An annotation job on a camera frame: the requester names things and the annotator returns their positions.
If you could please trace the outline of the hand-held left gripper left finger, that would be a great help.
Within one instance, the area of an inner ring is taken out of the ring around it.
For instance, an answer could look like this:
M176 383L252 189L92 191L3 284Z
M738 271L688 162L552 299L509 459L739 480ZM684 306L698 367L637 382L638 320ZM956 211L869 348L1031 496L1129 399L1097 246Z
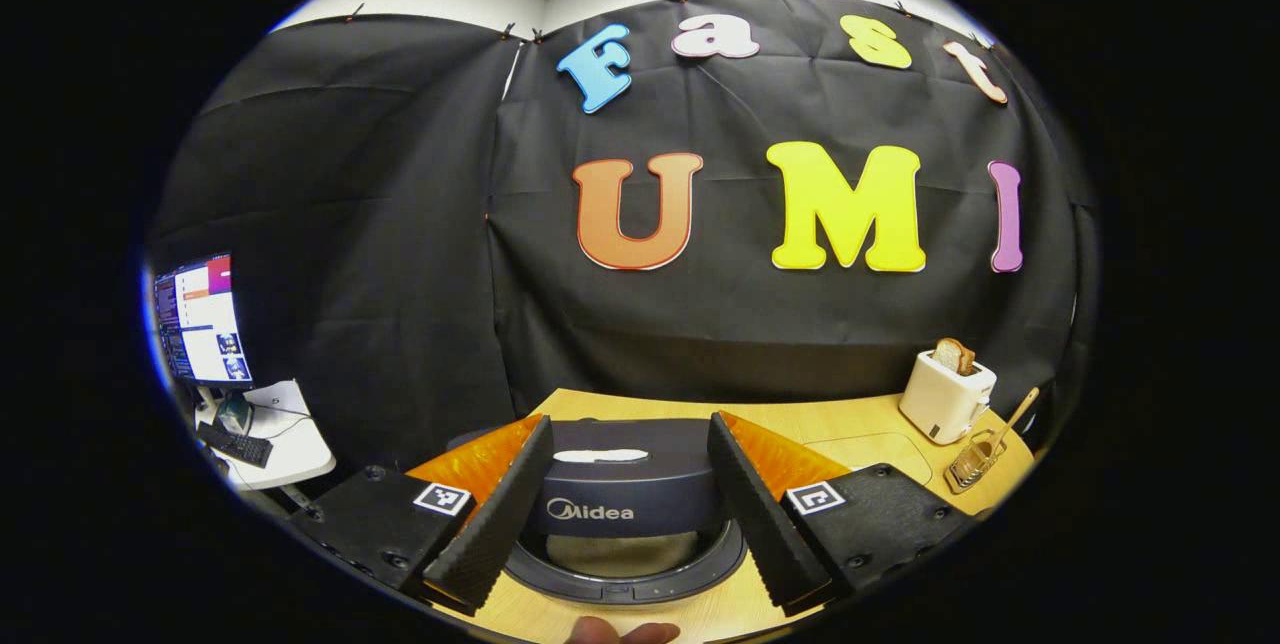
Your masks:
M553 451L550 423L530 415L408 474L367 466L291 525L393 590L474 615L524 530Z

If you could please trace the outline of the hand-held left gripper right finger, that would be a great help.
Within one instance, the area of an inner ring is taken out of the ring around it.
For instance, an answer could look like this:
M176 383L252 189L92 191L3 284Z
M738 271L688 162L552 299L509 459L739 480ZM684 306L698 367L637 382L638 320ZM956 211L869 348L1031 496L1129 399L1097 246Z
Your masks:
M977 524L890 463L852 471L730 412L712 415L707 449L771 602L787 616L861 597Z

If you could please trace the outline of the computer monitor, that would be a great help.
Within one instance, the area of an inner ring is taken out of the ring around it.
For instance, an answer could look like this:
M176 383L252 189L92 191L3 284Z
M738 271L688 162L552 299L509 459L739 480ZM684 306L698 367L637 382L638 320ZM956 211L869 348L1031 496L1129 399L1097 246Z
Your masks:
M154 310L174 378L251 389L253 378L236 316L232 256L216 254L156 277Z

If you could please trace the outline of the white toaster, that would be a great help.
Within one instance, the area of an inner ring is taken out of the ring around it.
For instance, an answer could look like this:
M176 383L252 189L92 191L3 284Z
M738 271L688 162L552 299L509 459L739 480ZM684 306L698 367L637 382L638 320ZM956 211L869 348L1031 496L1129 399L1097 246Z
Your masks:
M899 408L933 443L950 446L988 410L997 375L982 364L974 365L974 374L960 375L933 360L932 353L918 353Z

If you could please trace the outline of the black keyboard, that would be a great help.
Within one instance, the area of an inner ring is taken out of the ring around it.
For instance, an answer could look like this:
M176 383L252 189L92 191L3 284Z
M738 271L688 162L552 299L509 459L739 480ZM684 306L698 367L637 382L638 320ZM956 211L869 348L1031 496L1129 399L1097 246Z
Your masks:
M198 423L196 437L214 451L257 469L266 466L274 448L266 438L234 434L210 423Z

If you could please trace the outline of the metal wire chopstick holder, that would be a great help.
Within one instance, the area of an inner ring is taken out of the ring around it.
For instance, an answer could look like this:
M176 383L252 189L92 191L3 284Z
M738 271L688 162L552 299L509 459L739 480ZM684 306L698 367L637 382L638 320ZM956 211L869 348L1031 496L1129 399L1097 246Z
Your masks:
M997 438L995 430L986 429L975 433L943 471L950 490L954 494L969 490L995 466L1004 451L1005 444Z

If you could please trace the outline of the black backdrop cloth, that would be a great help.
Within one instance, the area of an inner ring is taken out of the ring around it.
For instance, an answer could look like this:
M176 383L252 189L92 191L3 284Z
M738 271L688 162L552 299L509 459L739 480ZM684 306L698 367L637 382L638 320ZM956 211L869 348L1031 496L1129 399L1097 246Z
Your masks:
M285 26L187 134L146 251L228 254L257 385L412 466L552 392L901 392L943 337L1082 389L1085 165L1004 47L860 0L687 0L540 44L421 15Z

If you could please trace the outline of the clear plastic container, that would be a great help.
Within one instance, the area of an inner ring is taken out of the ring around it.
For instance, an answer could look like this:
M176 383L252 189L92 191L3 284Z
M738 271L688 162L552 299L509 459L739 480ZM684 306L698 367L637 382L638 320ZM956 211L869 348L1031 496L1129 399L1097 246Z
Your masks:
M874 433L803 444L852 471L887 463L924 485L933 478L925 452L902 433Z

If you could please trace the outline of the silver black rice cooker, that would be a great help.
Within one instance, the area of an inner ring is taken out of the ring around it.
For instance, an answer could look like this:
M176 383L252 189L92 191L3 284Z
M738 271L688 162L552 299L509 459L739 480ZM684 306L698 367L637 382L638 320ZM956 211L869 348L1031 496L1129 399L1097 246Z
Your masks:
M553 460L506 563L518 584L586 604L680 600L748 552L707 453L704 419L556 420Z

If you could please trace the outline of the toasted bread slice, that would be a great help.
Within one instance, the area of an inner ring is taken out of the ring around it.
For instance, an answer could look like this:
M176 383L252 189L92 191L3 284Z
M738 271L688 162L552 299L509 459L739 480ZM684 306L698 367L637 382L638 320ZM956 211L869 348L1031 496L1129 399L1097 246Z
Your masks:
M977 353L960 341L945 337L937 341L931 358L950 373L959 376L970 376L977 373Z

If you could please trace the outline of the white side table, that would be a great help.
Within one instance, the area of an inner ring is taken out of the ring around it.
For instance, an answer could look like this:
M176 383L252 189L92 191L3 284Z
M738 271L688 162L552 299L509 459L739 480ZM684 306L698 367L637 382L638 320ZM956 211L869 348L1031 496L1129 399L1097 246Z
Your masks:
M330 472L337 463L305 403L296 380L283 380L252 390L218 390L198 385L195 428L206 425L229 433L261 438L271 444L262 466L253 466L211 449L197 447L214 472L237 492L270 490L303 502L296 484Z

